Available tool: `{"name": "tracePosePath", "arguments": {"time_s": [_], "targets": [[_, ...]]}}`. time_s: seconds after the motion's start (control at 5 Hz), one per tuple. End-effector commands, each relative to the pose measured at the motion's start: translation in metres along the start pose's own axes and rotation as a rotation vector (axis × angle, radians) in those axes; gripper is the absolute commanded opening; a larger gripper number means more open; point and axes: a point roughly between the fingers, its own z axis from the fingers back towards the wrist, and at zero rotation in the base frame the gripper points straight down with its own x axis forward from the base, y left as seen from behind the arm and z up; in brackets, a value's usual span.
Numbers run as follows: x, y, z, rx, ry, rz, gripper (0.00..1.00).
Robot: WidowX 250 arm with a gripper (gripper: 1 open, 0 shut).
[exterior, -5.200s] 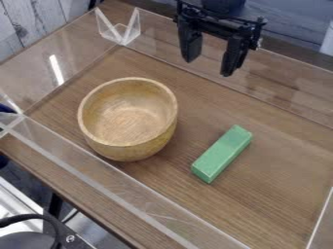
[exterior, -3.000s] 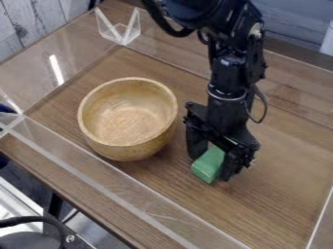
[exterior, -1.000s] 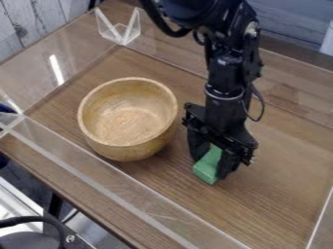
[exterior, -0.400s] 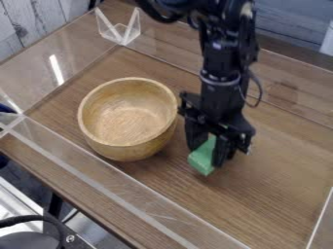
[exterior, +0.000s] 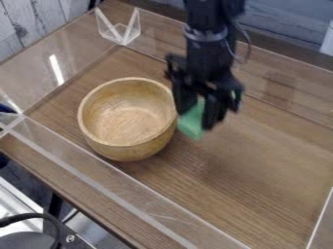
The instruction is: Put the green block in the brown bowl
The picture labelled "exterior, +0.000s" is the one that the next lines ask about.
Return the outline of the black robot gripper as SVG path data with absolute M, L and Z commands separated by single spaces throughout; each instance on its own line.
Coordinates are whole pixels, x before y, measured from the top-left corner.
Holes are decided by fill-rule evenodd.
M 227 112 L 226 98 L 231 90 L 243 93 L 244 87 L 231 73 L 235 60 L 235 30 L 230 27 L 218 32 L 183 28 L 185 55 L 165 55 L 165 77 L 176 113 L 183 115 L 197 103 L 197 94 L 204 97 L 201 117 L 203 130 L 211 130 Z

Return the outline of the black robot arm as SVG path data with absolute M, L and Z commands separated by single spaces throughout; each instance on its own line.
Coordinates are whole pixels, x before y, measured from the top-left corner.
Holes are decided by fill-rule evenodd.
M 227 112 L 238 112 L 244 85 L 232 74 L 236 37 L 247 33 L 236 18 L 244 14 L 246 0 L 183 0 L 185 54 L 165 55 L 165 78 L 171 81 L 175 110 L 184 115 L 203 102 L 199 128 L 210 130 Z

